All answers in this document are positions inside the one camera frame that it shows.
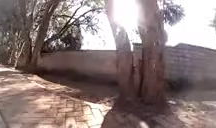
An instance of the sidewalk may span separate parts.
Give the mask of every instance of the sidewalk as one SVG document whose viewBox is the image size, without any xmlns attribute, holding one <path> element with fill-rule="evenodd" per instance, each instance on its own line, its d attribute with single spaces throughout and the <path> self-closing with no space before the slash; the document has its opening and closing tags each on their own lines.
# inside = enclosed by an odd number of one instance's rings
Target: sidewalk
<svg viewBox="0 0 216 128">
<path fill-rule="evenodd" d="M 0 108 L 9 128 L 99 128 L 110 109 L 57 95 L 1 65 Z"/>
</svg>

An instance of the sun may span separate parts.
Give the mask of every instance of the sun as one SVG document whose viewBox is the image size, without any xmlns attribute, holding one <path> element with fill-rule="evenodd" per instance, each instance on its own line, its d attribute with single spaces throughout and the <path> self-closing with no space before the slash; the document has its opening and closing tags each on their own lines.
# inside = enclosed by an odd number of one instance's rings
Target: sun
<svg viewBox="0 0 216 128">
<path fill-rule="evenodd" d="M 114 0 L 114 20 L 127 31 L 137 27 L 138 6 L 135 0 Z"/>
</svg>

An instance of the bush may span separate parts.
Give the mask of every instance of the bush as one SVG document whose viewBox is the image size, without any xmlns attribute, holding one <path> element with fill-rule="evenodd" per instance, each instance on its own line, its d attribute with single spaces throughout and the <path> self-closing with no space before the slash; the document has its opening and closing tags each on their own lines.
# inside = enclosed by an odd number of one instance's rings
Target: bush
<svg viewBox="0 0 216 128">
<path fill-rule="evenodd" d="M 166 82 L 167 90 L 180 92 L 191 87 L 191 84 L 186 78 L 167 79 Z"/>
<path fill-rule="evenodd" d="M 9 54 L 6 49 L 0 49 L 0 63 L 1 64 L 8 64 Z"/>
</svg>

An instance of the tree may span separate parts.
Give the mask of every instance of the tree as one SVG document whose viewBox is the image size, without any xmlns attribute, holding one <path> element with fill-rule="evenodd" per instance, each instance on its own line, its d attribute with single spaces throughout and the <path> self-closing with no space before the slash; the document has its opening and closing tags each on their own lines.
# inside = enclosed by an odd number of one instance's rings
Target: tree
<svg viewBox="0 0 216 128">
<path fill-rule="evenodd" d="M 69 47 L 67 41 L 81 41 L 82 29 L 97 29 L 94 17 L 101 6 L 97 0 L 0 0 L 0 51 L 17 68 L 35 67 L 51 42 L 68 38 L 63 44 Z M 79 13 L 85 7 L 88 10 Z"/>
<path fill-rule="evenodd" d="M 147 103 L 163 103 L 165 101 L 163 22 L 175 24 L 183 17 L 183 9 L 178 5 L 173 6 L 172 2 L 162 3 L 162 9 L 159 9 L 156 0 L 139 0 L 139 3 L 142 6 L 138 26 L 142 40 L 142 62 L 139 62 L 140 67 L 137 72 L 134 68 L 127 33 L 120 24 L 114 21 L 113 0 L 106 1 L 107 15 L 117 48 L 118 84 L 121 96 L 124 98 L 141 97 Z"/>
<path fill-rule="evenodd" d="M 99 28 L 94 19 L 96 15 L 103 11 L 103 6 L 104 4 L 102 1 L 96 0 L 72 1 L 69 4 L 63 2 L 59 7 L 60 9 L 55 11 L 52 17 L 53 24 L 51 24 L 51 32 L 53 32 L 53 34 L 44 41 L 43 50 L 52 51 L 52 49 L 57 49 L 56 47 L 60 47 L 61 43 L 57 42 L 54 44 L 54 41 L 64 38 L 67 35 L 70 37 L 70 33 L 73 38 L 76 38 L 75 35 L 81 35 L 81 29 L 92 33 L 97 32 Z M 67 10 L 67 8 L 71 7 L 76 9 L 73 11 Z"/>
<path fill-rule="evenodd" d="M 139 20 L 139 33 L 142 39 L 142 63 L 140 67 L 139 94 L 148 103 L 163 103 L 165 46 L 163 19 L 157 1 L 140 0 L 142 20 Z"/>
</svg>

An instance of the tree trunk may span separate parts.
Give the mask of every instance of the tree trunk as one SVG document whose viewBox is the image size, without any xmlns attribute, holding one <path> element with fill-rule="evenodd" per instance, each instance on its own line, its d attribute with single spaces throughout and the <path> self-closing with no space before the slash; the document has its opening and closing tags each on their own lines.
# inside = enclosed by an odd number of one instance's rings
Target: tree trunk
<svg viewBox="0 0 216 128">
<path fill-rule="evenodd" d="M 23 47 L 18 54 L 15 62 L 16 68 L 26 67 L 31 59 L 31 38 L 30 38 L 30 27 L 27 19 L 27 3 L 26 0 L 19 0 L 19 16 L 21 19 L 21 34 L 23 39 Z"/>
<path fill-rule="evenodd" d="M 148 103 L 164 103 L 163 22 L 156 0 L 140 0 L 140 5 L 139 33 L 143 47 L 140 96 Z"/>
<path fill-rule="evenodd" d="M 41 20 L 39 30 L 37 33 L 37 37 L 35 40 L 35 47 L 33 50 L 33 55 L 31 59 L 31 65 L 36 66 L 37 65 L 37 60 L 40 57 L 40 51 L 43 47 L 44 39 L 47 35 L 47 30 L 50 24 L 50 18 L 53 15 L 55 9 L 57 8 L 60 0 L 50 0 L 47 3 L 45 12 L 43 14 L 43 18 Z"/>
<path fill-rule="evenodd" d="M 113 19 L 113 0 L 106 1 L 106 10 L 116 43 L 117 75 L 120 94 L 125 98 L 134 98 L 134 67 L 130 41 L 125 29 Z"/>
</svg>

